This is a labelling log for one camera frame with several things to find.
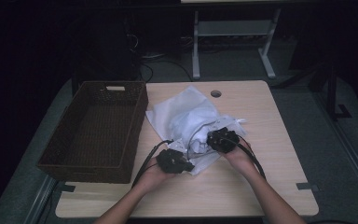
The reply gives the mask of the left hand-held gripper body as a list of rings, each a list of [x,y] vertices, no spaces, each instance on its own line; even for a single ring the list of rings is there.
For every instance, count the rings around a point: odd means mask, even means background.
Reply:
[[[183,164],[187,162],[184,153],[171,148],[162,149],[156,156],[160,169],[167,174],[181,174]]]

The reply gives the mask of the person's left hand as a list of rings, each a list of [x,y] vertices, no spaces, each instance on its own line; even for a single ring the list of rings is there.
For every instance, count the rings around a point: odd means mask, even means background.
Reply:
[[[152,158],[146,169],[135,184],[134,188],[142,192],[150,192],[160,186],[164,181],[175,177],[175,174],[164,173],[158,166],[157,160]]]

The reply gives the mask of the aluminium floor rail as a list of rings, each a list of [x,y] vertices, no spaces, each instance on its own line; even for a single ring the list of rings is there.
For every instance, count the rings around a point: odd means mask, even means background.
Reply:
[[[48,199],[56,187],[58,181],[52,177],[46,175],[41,187],[36,192],[34,201],[32,202],[31,208],[28,211],[23,224],[37,224],[42,216],[43,210],[48,203]]]
[[[339,125],[338,121],[333,119],[333,117],[327,112],[326,102],[324,101],[321,94],[313,93],[312,97],[313,97],[316,105],[319,107],[319,109],[324,114],[324,118],[326,119],[326,122],[328,123],[330,128],[333,130],[337,140],[342,145],[342,147],[348,157],[350,165],[358,177],[358,153],[355,151],[355,147],[350,142],[350,139],[348,138],[348,136],[344,133],[344,131],[341,128],[341,126]]]

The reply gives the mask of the white metal table frame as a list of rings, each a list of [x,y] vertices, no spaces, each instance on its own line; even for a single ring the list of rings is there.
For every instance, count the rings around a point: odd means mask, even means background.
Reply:
[[[265,68],[268,78],[276,77],[273,67],[269,60],[269,48],[278,25],[281,9],[274,11],[270,20],[253,21],[200,21],[199,12],[194,14],[193,26],[193,50],[192,50],[192,77],[200,79],[200,57],[199,57],[199,38],[208,36],[264,36],[266,42],[258,50],[259,57]]]

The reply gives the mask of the person's right hand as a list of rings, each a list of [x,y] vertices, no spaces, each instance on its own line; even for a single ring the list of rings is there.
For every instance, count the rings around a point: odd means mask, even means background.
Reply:
[[[251,158],[239,147],[234,147],[228,153],[221,153],[231,166],[246,179],[258,175],[258,171]]]

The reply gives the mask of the black metal stand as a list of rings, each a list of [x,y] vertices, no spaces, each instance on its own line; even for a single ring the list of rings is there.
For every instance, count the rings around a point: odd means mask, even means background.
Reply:
[[[324,81],[327,84],[325,109],[330,119],[337,121],[350,118],[351,113],[347,107],[337,104],[337,73],[331,63],[324,66]]]

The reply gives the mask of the white cloth garment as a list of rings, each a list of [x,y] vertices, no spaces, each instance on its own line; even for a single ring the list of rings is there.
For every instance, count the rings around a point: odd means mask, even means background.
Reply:
[[[209,106],[199,106],[178,114],[169,125],[171,139],[181,140],[190,153],[206,153],[209,150],[207,134],[218,117],[218,111]]]

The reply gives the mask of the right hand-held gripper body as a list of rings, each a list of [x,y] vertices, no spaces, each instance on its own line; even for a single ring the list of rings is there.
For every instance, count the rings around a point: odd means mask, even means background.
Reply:
[[[235,123],[235,119],[222,117],[208,125],[207,145],[221,153],[232,151],[240,142],[240,138],[229,126]]]

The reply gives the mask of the white mesh laundry bag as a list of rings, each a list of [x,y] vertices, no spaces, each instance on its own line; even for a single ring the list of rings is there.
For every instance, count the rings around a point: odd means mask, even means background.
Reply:
[[[189,86],[172,98],[154,105],[152,110],[146,112],[150,124],[160,138],[162,140],[172,140],[172,143],[169,144],[169,148],[183,152],[185,159],[194,165],[194,169],[190,172],[192,175],[197,175],[201,171],[207,169],[219,159],[220,155],[208,145],[209,150],[206,153],[190,153],[188,149],[185,149],[181,140],[171,139],[169,125],[171,120],[178,114],[199,106],[209,106],[212,109],[217,110],[215,105],[203,93],[197,90],[194,86]],[[236,119],[230,115],[219,113],[218,119],[222,117],[235,119],[235,123],[230,125],[229,129],[234,130],[236,134],[240,136],[246,135],[246,131],[241,127],[241,124],[245,122],[245,119]]]

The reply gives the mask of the brown woven basket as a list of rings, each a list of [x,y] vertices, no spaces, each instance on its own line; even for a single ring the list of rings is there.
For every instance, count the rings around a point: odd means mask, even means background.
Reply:
[[[128,184],[148,106],[143,81],[85,81],[37,167],[60,181]]]

